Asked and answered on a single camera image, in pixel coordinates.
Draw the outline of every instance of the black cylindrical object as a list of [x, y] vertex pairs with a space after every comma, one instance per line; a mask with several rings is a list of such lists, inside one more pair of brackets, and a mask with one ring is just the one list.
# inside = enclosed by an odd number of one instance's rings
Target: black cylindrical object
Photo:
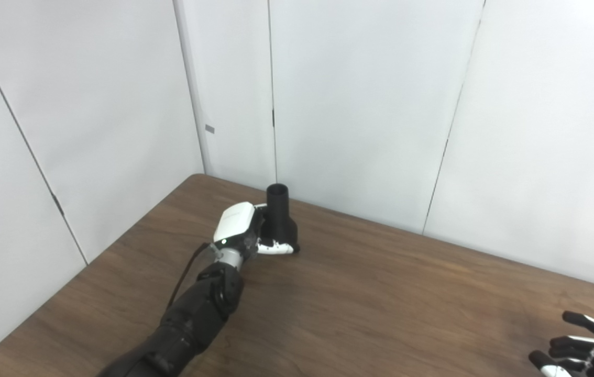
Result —
[[276, 183], [267, 188], [267, 209], [261, 234], [262, 238], [287, 243], [292, 246], [293, 252], [299, 252], [297, 224], [290, 218], [290, 198], [285, 184]]

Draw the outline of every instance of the wood grain surface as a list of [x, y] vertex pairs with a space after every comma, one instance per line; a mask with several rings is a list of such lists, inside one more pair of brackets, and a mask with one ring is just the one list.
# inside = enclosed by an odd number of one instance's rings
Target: wood grain surface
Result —
[[[221, 213], [262, 191], [192, 176], [0, 343], [0, 377], [95, 376], [156, 327]], [[594, 284], [292, 201], [302, 252], [244, 266], [239, 310], [183, 375], [538, 375]], [[198, 261], [200, 266], [206, 262]]]

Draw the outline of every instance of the robotic hand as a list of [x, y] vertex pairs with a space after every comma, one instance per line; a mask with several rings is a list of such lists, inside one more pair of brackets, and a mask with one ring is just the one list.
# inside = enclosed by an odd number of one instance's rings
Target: robotic hand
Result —
[[[565, 311], [563, 320], [584, 327], [594, 334], [594, 319], [587, 315]], [[585, 372], [594, 377], [594, 338], [562, 336], [551, 339], [548, 355], [541, 351], [530, 353], [530, 362], [546, 377], [570, 377], [571, 372]]]
[[[215, 262], [204, 268], [173, 301], [196, 255], [211, 248]], [[177, 377], [202, 353], [235, 312], [244, 290], [240, 268], [257, 253], [299, 252], [297, 224], [290, 219], [288, 187], [267, 188], [267, 203], [239, 203], [226, 209], [213, 234], [202, 245], [178, 281], [160, 325], [136, 348], [105, 367], [97, 377]]]

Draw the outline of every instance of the robot finger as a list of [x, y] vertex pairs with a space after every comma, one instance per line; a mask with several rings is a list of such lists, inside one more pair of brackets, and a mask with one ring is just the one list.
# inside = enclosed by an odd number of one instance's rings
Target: robot finger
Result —
[[546, 377], [571, 377], [565, 368], [541, 351], [532, 351], [527, 358]]
[[594, 318], [573, 311], [563, 312], [563, 320], [568, 324], [577, 325], [594, 334]]
[[582, 361], [587, 361], [591, 357], [590, 351], [575, 348], [550, 348], [548, 354], [556, 359], [571, 358]]
[[594, 349], [594, 338], [592, 337], [577, 337], [577, 336], [562, 336], [555, 337], [550, 341], [551, 348], [565, 349], [574, 348], [581, 351], [592, 351]]
[[560, 360], [558, 365], [573, 372], [583, 372], [589, 364], [584, 360], [564, 359]]

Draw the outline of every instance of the white robotic hand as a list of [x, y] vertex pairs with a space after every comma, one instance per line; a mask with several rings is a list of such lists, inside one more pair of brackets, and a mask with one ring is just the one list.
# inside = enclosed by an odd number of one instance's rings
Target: white robotic hand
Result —
[[226, 209], [213, 234], [211, 248], [216, 262], [228, 263], [237, 270], [257, 253], [299, 252], [297, 224], [290, 218], [288, 187], [269, 186], [266, 204], [243, 202]]

